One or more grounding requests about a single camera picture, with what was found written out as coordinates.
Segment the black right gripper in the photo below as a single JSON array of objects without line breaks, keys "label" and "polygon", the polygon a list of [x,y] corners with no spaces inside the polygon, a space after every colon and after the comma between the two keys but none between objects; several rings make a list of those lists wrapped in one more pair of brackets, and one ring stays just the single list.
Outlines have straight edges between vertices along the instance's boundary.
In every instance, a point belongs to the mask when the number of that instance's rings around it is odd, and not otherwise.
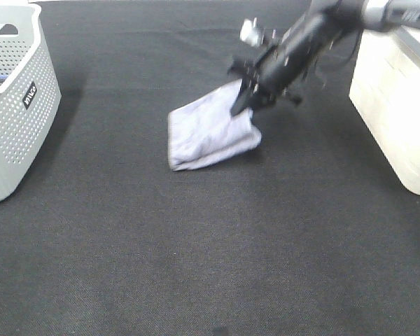
[{"label": "black right gripper", "polygon": [[228,71],[241,78],[241,86],[230,115],[274,105],[335,38],[336,22],[328,14],[304,15],[280,41],[270,42],[257,59],[234,58]]}]

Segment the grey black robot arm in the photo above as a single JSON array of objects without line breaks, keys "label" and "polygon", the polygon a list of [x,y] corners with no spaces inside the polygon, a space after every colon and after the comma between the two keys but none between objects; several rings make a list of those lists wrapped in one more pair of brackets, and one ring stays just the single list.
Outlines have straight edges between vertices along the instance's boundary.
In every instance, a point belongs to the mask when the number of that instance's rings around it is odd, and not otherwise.
[{"label": "grey black robot arm", "polygon": [[399,27],[420,30],[420,1],[312,1],[283,36],[267,36],[256,19],[246,19],[239,38],[262,52],[256,59],[236,57],[229,68],[241,78],[231,115],[267,108],[280,96],[299,103],[288,88],[323,51],[354,32]]}]

